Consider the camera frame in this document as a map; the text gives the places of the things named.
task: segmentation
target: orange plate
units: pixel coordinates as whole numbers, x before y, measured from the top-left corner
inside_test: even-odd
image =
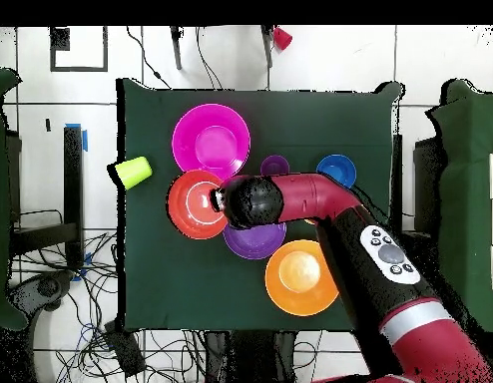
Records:
[[[172,183],[167,197],[167,211],[172,223],[193,239],[209,239],[218,235],[227,224],[222,212],[215,212],[210,191],[222,181],[206,171],[189,171]]]
[[[318,264],[317,283],[311,289],[301,293],[286,287],[280,277],[281,273],[287,273],[290,268],[287,267],[284,259],[289,254],[294,256],[292,253],[296,251],[310,254],[313,257],[310,258],[311,261]],[[311,277],[308,275],[312,274],[312,271],[311,269],[310,272],[303,270],[302,273],[306,274],[306,277]],[[317,314],[329,307],[338,296],[337,287],[328,270],[321,247],[313,240],[294,240],[281,246],[269,259],[264,280],[271,300],[286,313],[296,316]]]

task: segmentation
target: pink bowl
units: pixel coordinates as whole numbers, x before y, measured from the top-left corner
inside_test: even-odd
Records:
[[[250,148],[250,134],[233,109],[206,104],[189,110],[172,136],[172,153],[183,172],[202,170],[221,180],[236,174]]]

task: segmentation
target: plastic bowl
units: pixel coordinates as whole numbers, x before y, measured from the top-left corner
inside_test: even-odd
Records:
[[[182,234],[209,239],[224,230],[227,219],[210,202],[210,191],[221,183],[206,171],[189,171],[174,180],[167,195],[167,213]]]
[[[312,240],[281,246],[267,263],[264,281],[275,305],[296,316],[317,314],[338,296],[321,247]]]
[[[260,174],[263,176],[286,175],[289,173],[289,163],[283,156],[268,156],[260,165]]]
[[[203,170],[221,180],[242,168],[249,148],[250,135],[243,118],[218,104],[205,104],[186,112],[172,136],[172,152],[182,171]]]
[[[259,260],[269,257],[282,245],[285,231],[285,223],[266,224],[246,230],[237,230],[227,225],[224,239],[235,254],[242,258]]]
[[[356,167],[343,155],[326,156],[319,162],[316,170],[331,176],[347,188],[351,188],[356,180]]]

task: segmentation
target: plastic cup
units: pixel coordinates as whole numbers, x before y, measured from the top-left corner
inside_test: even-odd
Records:
[[[319,162],[316,170],[329,175],[347,188],[351,188],[356,180],[356,167],[347,156],[326,156]]]
[[[131,159],[115,165],[117,176],[126,190],[139,184],[153,174],[149,162],[145,157]]]
[[[289,163],[283,156],[268,156],[260,165],[260,174],[263,176],[286,175],[289,173]]]
[[[273,31],[273,39],[277,47],[281,50],[285,50],[292,41],[292,36],[287,34],[283,29],[275,28]]]
[[[227,225],[224,239],[235,254],[242,258],[259,260],[269,257],[282,245],[285,231],[285,223],[265,224],[245,230]]]

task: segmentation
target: orange bowl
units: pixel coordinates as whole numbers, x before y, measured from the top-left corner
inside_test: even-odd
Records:
[[[281,246],[267,263],[264,281],[275,305],[296,316],[317,314],[338,296],[321,247],[312,240]]]
[[[189,171],[176,178],[167,195],[167,212],[176,228],[192,239],[209,239],[227,224],[222,212],[212,209],[210,191],[222,181],[206,171]]]

